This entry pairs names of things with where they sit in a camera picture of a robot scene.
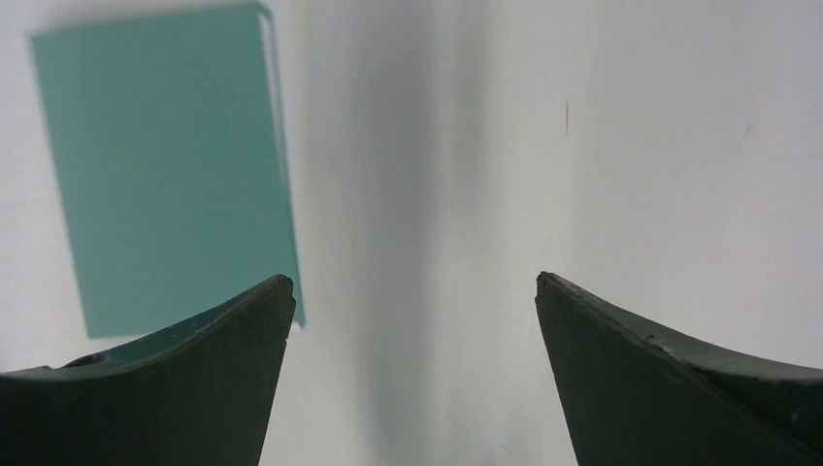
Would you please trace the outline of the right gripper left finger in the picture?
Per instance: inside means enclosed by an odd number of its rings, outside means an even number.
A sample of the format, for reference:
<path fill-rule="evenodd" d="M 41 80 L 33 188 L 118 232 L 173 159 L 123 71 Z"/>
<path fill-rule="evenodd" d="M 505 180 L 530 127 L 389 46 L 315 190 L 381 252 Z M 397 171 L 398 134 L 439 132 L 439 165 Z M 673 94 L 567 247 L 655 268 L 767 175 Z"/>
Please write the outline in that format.
<path fill-rule="evenodd" d="M 256 465 L 296 304 L 276 275 L 64 366 L 1 377 L 5 465 Z"/>

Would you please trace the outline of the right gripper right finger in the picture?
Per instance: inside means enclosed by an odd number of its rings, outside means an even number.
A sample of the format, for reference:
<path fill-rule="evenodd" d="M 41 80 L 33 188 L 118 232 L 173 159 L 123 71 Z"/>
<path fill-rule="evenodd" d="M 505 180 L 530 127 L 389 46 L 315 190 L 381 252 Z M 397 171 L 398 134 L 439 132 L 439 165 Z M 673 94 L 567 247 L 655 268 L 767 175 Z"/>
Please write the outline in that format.
<path fill-rule="evenodd" d="M 818 465 L 822 373 L 724 349 L 553 273 L 537 315 L 581 465 Z"/>

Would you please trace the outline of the teal green folder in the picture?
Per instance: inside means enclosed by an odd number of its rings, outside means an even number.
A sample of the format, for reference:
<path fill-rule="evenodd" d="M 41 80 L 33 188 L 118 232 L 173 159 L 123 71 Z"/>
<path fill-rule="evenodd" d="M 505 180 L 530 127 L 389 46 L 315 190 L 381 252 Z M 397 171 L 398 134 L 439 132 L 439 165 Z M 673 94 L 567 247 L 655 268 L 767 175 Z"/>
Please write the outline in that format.
<path fill-rule="evenodd" d="M 267 6 L 97 20 L 30 47 L 88 337 L 299 281 Z"/>

